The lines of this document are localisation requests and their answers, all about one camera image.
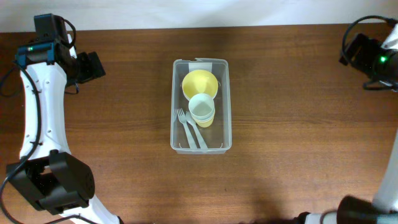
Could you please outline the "short white plastic spoon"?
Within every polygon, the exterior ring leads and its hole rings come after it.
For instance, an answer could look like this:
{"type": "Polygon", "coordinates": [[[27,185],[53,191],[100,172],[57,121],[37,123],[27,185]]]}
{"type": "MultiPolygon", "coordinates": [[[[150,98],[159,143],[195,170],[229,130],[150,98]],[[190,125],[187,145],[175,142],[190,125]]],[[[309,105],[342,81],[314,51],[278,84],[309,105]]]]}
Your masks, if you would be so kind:
{"type": "Polygon", "coordinates": [[[190,149],[197,149],[195,140],[188,128],[187,119],[183,112],[183,109],[181,109],[181,108],[177,109],[177,115],[178,115],[178,120],[182,123],[183,128],[185,130],[185,134],[186,134],[188,145],[189,145],[190,149]]]}

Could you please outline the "yellow plastic bowl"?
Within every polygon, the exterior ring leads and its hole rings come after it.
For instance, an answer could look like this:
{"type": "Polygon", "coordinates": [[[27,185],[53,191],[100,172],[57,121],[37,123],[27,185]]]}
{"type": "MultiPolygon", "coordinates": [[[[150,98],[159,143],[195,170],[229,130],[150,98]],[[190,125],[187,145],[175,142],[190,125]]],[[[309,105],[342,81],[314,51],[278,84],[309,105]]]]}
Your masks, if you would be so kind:
{"type": "Polygon", "coordinates": [[[218,93],[218,80],[207,70],[194,70],[184,77],[182,91],[187,100],[191,100],[199,93],[215,98],[218,93]]]}

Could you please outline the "long white plastic spoon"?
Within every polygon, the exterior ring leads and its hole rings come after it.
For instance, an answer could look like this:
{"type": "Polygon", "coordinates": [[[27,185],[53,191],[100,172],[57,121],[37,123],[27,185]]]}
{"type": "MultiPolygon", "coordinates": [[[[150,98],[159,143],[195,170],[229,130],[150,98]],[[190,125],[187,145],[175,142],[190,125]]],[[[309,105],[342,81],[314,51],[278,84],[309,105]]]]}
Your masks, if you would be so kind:
{"type": "Polygon", "coordinates": [[[208,146],[206,145],[205,140],[203,139],[199,129],[197,128],[197,124],[196,124],[195,120],[192,118],[191,113],[189,111],[187,111],[185,113],[185,116],[186,116],[186,119],[187,119],[188,123],[192,126],[192,128],[193,128],[193,130],[195,132],[195,135],[197,137],[197,141],[198,141],[198,143],[200,145],[200,148],[202,150],[208,149],[208,146]]]}

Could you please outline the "cream plastic cup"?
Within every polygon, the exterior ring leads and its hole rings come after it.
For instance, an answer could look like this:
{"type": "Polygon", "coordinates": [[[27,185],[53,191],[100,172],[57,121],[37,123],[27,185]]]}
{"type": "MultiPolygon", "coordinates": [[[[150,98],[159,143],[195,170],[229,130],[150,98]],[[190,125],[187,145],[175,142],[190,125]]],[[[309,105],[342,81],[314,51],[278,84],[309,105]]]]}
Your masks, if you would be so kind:
{"type": "Polygon", "coordinates": [[[196,116],[207,116],[215,112],[213,98],[206,93],[194,95],[188,103],[189,112],[196,116]]]}

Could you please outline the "yellow plastic cup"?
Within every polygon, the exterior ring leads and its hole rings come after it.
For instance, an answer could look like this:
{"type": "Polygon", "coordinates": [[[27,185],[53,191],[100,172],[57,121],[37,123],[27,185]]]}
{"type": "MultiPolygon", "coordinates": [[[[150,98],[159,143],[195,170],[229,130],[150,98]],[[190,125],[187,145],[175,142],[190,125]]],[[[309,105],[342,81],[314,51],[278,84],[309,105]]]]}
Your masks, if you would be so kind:
{"type": "Polygon", "coordinates": [[[199,119],[195,119],[194,121],[196,122],[197,125],[199,125],[202,128],[207,128],[209,126],[212,125],[214,118],[209,118],[207,120],[199,120],[199,119]]]}

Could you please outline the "green plastic cup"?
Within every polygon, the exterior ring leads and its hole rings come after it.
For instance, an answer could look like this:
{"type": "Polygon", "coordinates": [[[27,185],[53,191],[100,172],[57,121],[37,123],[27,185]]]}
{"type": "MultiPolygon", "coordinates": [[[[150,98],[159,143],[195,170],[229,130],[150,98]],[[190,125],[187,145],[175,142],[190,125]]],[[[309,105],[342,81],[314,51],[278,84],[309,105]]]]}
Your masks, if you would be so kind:
{"type": "Polygon", "coordinates": [[[215,114],[213,113],[213,114],[209,114],[207,116],[196,116],[195,114],[192,113],[191,116],[195,122],[205,123],[205,122],[212,120],[214,118],[215,114]]]}

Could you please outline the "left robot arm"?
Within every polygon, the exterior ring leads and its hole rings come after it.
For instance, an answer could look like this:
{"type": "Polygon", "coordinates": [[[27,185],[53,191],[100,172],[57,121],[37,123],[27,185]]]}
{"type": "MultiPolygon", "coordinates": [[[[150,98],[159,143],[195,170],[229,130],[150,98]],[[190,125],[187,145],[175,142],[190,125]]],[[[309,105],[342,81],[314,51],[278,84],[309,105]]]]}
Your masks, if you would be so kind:
{"type": "Polygon", "coordinates": [[[103,77],[105,70],[95,52],[76,52],[68,20],[42,14],[34,24],[36,38],[15,56],[25,94],[25,130],[19,161],[7,165],[5,183],[56,222],[121,223],[95,195],[93,173],[72,156],[65,130],[67,88],[103,77]]]}

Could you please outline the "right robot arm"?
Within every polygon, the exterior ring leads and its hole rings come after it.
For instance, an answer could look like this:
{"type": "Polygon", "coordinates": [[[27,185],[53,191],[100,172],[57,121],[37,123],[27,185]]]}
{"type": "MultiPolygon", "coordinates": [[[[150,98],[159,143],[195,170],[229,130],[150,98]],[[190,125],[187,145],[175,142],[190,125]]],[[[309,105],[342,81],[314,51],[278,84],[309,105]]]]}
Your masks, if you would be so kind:
{"type": "MultiPolygon", "coordinates": [[[[385,18],[392,27],[385,40],[356,34],[351,41],[347,37],[358,23],[350,24],[342,39],[339,63],[350,65],[364,73],[368,81],[363,83],[367,91],[397,92],[397,20],[385,18]]],[[[343,197],[336,208],[321,213],[301,213],[295,223],[397,223],[397,140],[381,183],[372,198],[354,195],[343,197]]]]}

